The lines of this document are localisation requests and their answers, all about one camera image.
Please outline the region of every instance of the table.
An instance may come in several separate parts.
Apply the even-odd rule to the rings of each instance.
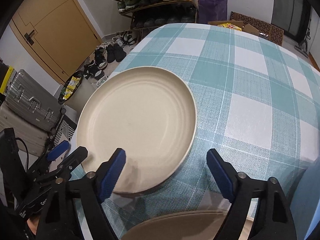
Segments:
[[[278,178],[289,198],[319,155],[320,73],[276,44],[217,26],[168,24],[144,38],[111,76],[137,66],[181,77],[195,97],[198,120],[188,157],[156,192],[112,195],[102,204],[118,237],[163,214],[227,209],[206,166],[210,148],[251,178]],[[73,179],[83,174],[78,167]],[[253,199],[249,216],[256,205]]]

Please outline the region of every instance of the plate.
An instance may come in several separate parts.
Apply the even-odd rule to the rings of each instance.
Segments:
[[[191,211],[165,215],[131,228],[121,240],[212,240],[226,213]],[[247,240],[253,219],[247,218],[239,240]]]
[[[81,113],[76,144],[88,150],[82,167],[96,171],[119,147],[127,159],[114,192],[151,189],[187,156],[196,120],[193,95],[174,73],[151,66],[123,71],[101,85]]]

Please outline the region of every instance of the door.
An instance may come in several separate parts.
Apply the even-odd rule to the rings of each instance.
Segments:
[[[12,20],[33,51],[63,81],[100,44],[73,0],[24,0]]]

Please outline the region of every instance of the yellow package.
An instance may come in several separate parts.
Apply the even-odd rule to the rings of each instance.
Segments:
[[[72,77],[69,85],[67,86],[67,89],[71,90],[71,92],[76,88],[76,86],[79,84],[80,78]]]
[[[72,95],[72,91],[70,89],[66,89],[64,92],[63,100],[67,100]]]
[[[231,23],[222,23],[218,25],[219,27],[224,27],[224,28],[229,28],[229,29],[234,29],[237,31],[242,31],[242,29],[236,25],[233,25]]]

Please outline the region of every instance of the silver suitcase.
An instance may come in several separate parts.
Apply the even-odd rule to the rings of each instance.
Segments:
[[[0,131],[13,127],[16,137],[21,138],[27,145],[28,152],[40,156],[44,152],[44,144],[48,139],[45,131],[28,123],[11,111],[5,102],[0,106]],[[18,147],[26,151],[22,142],[17,141]]]
[[[59,121],[61,105],[23,69],[13,78],[5,101],[24,120],[55,133],[53,129]]]

